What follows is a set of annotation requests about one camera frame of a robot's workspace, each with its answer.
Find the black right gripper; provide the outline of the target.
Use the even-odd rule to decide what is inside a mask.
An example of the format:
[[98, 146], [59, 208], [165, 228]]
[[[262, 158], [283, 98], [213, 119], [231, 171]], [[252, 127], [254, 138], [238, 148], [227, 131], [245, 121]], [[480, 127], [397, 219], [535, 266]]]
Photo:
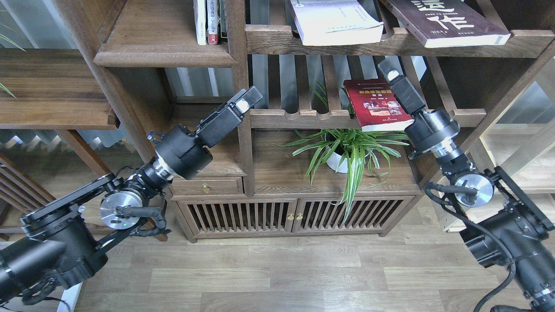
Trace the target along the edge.
[[391, 89], [401, 107], [414, 118], [405, 128], [414, 152], [410, 157], [419, 157], [432, 152], [435, 157], [458, 157], [460, 148], [453, 138], [460, 132], [459, 123], [444, 108], [429, 112], [423, 98], [412, 83], [387, 59], [377, 65], [384, 79], [391, 82]]

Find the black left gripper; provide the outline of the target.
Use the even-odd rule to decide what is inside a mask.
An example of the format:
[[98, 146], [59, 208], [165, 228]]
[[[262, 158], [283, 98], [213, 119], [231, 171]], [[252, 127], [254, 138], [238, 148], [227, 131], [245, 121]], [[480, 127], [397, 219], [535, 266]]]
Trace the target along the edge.
[[194, 105], [192, 117], [202, 117], [193, 131], [177, 124], [166, 133], [149, 132], [156, 157], [147, 163], [149, 180], [192, 179], [212, 162], [209, 148], [223, 140], [243, 121], [243, 116], [262, 100], [256, 86], [234, 95], [233, 105]]

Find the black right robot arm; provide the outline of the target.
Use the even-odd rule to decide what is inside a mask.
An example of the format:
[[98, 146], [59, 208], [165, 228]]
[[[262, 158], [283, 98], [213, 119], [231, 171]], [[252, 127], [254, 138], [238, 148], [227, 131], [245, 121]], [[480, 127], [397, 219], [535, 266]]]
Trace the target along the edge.
[[[555, 263], [542, 241], [548, 238], [553, 223], [501, 168], [479, 172], [458, 148], [454, 138], [459, 123], [445, 109], [425, 109], [424, 99], [414, 85], [386, 61], [378, 64], [397, 101], [414, 122], [405, 128], [414, 152], [410, 158], [432, 153], [448, 185], [427, 182], [425, 194], [444, 211], [460, 219], [466, 229], [460, 232], [466, 247], [480, 265], [500, 265], [508, 270], [507, 278], [486, 294], [474, 308], [480, 311], [493, 296], [515, 280], [532, 312], [552, 312], [555, 308]], [[494, 190], [505, 197], [503, 208], [494, 216], [474, 223], [462, 209], [481, 207], [493, 197]]]

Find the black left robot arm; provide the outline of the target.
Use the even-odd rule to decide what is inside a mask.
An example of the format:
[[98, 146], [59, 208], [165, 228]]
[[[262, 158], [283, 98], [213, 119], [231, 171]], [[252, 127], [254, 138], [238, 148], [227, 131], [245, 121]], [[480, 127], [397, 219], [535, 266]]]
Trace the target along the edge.
[[[69, 289], [95, 275], [107, 251], [130, 236], [167, 234], [160, 207], [149, 207], [175, 176], [192, 179], [212, 161], [209, 148], [234, 130], [262, 99], [242, 89], [204, 118], [195, 132], [178, 124], [156, 143], [156, 157], [127, 179], [113, 173], [82, 186], [22, 218], [26, 237], [1, 251], [1, 307], [14, 297], [33, 305], [58, 286]], [[79, 208], [104, 194], [101, 211], [113, 233], [95, 240]]]

